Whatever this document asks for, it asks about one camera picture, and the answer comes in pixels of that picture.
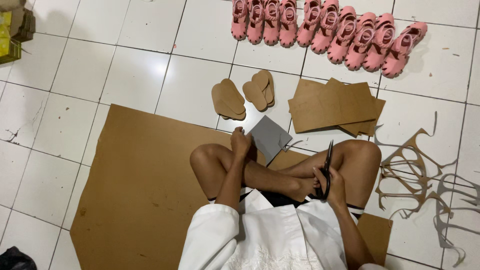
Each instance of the leg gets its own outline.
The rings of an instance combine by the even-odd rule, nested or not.
[[[190,155],[190,164],[207,198],[217,196],[233,161],[233,152],[217,145],[201,145]],[[300,179],[265,168],[250,159],[245,160],[242,183],[262,191],[280,193],[297,201],[313,192],[313,176]]]
[[[278,172],[293,177],[313,177],[312,167],[325,163],[326,151],[319,152],[290,168]],[[382,154],[378,146],[363,140],[348,140],[334,145],[332,162],[345,179],[347,203],[365,207],[375,184]]]

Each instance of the person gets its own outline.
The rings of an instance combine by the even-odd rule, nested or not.
[[[326,185],[320,172],[326,151],[273,171],[246,157],[252,135],[242,127],[230,140],[232,150],[207,144],[190,156],[211,204],[192,218],[179,270],[384,269],[357,228],[380,166],[374,143],[333,146],[323,202],[312,194]]]

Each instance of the pink shoe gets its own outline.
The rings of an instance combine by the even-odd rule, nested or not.
[[[312,42],[315,28],[320,21],[320,4],[317,0],[305,0],[303,6],[305,18],[297,33],[297,42],[300,47],[306,47]]]
[[[328,59],[334,64],[339,64],[347,55],[357,29],[357,14],[351,6],[340,10],[339,29],[328,48]]]
[[[277,0],[265,0],[265,44],[273,45],[280,38],[280,10]]]
[[[367,52],[363,61],[363,68],[366,71],[378,70],[387,55],[388,50],[393,44],[395,37],[394,19],[390,13],[385,13],[377,18],[375,23],[375,34],[373,36],[372,46]]]
[[[357,70],[361,67],[368,46],[373,40],[375,20],[376,16],[372,12],[365,13],[357,20],[357,33],[345,57],[345,66],[348,69]]]
[[[247,29],[248,41],[252,44],[258,44],[262,41],[262,29],[264,27],[263,0],[248,0],[248,12],[250,15],[250,25]]]
[[[338,0],[325,0],[320,10],[320,28],[310,47],[314,53],[324,53],[332,42],[338,26]]]
[[[233,1],[232,36],[242,40],[247,35],[247,1]]]
[[[382,66],[383,76],[393,78],[403,71],[408,55],[413,47],[425,36],[427,28],[426,23],[417,22],[403,30],[393,42],[390,53],[385,57],[385,62]]]
[[[295,43],[297,33],[297,2],[295,0],[282,0],[280,3],[280,45],[290,47]]]

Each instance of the scissors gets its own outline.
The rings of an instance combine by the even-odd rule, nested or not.
[[[328,192],[330,191],[330,162],[332,161],[332,148],[333,148],[333,140],[330,142],[330,146],[328,147],[327,157],[325,159],[325,165],[323,168],[320,168],[320,171],[324,175],[325,179],[327,180],[327,186],[325,189],[325,193],[323,192],[322,188],[316,188],[316,195],[318,199],[325,201],[328,197]]]

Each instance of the hand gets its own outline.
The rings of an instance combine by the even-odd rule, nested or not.
[[[324,166],[313,167],[313,174],[315,175],[315,182],[313,187],[322,188],[323,192],[327,187],[327,180],[320,171]],[[330,167],[330,192],[328,193],[327,202],[335,210],[347,206],[347,197],[345,195],[345,181],[334,168]]]
[[[232,133],[230,143],[235,157],[243,160],[247,156],[250,145],[252,144],[252,134],[248,133],[245,136],[243,134],[243,127],[239,126],[235,128],[235,131]]]

